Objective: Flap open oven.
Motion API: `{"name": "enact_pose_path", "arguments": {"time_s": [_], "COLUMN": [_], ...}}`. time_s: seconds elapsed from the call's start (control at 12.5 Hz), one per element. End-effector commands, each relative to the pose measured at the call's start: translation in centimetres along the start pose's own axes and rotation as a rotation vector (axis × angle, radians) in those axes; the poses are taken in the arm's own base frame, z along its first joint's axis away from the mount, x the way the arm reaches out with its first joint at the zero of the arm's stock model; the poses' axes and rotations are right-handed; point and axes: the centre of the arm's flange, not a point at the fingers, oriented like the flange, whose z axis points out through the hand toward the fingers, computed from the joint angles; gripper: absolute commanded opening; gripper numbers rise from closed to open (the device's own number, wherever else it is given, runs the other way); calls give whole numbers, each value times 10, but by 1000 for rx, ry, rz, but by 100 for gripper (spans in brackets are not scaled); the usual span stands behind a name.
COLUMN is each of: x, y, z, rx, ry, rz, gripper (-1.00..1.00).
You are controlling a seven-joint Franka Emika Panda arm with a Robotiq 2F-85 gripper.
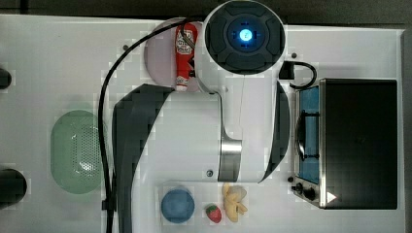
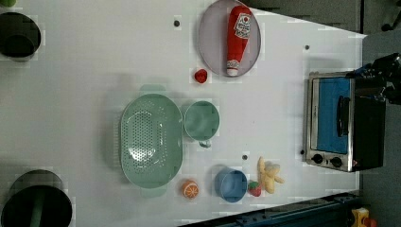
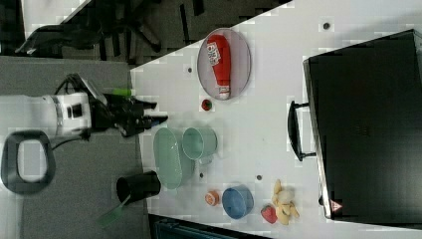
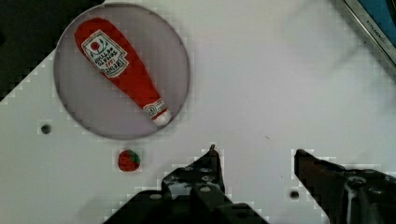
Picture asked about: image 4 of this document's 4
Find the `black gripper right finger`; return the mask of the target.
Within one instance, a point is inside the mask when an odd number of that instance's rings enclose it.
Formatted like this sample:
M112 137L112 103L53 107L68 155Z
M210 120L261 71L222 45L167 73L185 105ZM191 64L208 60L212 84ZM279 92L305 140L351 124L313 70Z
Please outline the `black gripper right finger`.
M347 169L299 149L294 173L330 224L396 224L395 177L373 169Z

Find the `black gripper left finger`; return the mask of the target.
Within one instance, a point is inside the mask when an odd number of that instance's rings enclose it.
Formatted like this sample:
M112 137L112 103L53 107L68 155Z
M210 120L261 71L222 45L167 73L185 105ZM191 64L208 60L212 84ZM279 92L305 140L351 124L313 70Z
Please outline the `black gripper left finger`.
M205 155L163 178L159 190L137 193L106 224L268 224L249 205L225 194L219 153Z

